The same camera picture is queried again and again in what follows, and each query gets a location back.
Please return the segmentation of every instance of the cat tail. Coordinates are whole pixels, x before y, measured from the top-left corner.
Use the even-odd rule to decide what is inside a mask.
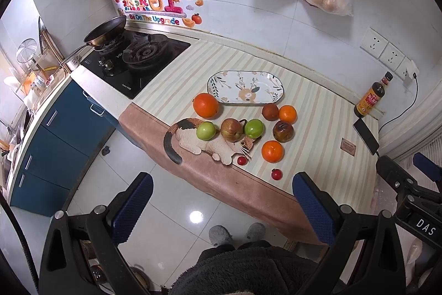
[[[172,125],[169,128],[169,130],[167,130],[166,135],[164,135],[163,139],[163,147],[166,154],[175,164],[181,164],[183,158],[180,157],[180,155],[172,147],[172,136],[176,133],[177,130],[178,130],[178,124]]]

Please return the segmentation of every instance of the gas stove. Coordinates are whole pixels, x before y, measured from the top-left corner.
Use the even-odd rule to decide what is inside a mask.
[[[99,78],[134,99],[173,59],[191,45],[162,34],[125,30],[81,61]]]

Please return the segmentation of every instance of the stove knob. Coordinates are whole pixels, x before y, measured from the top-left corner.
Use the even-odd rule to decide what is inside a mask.
[[[111,60],[106,60],[106,62],[104,62],[104,66],[107,70],[110,70],[114,67],[114,63],[112,63]]]

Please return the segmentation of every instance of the green fruit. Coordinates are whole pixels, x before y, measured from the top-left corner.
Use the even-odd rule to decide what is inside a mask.
[[[264,132],[264,124],[259,119],[252,119],[247,122],[244,132],[251,139],[259,138]]]
[[[196,136],[201,140],[210,140],[213,138],[217,129],[211,121],[204,121],[201,125],[196,129]]]

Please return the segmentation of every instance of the blue gripper pad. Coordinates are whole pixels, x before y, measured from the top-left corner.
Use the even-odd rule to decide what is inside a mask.
[[[318,239],[331,246],[336,239],[336,222],[330,213],[337,214],[338,205],[328,193],[320,191],[304,172],[293,177],[292,188],[293,195],[301,205]]]
[[[413,165],[432,181],[437,182],[442,180],[441,168],[425,155],[421,153],[414,154]]]
[[[152,177],[148,173],[140,173],[127,190],[117,194],[109,204],[111,239],[115,245],[129,239],[152,193]]]

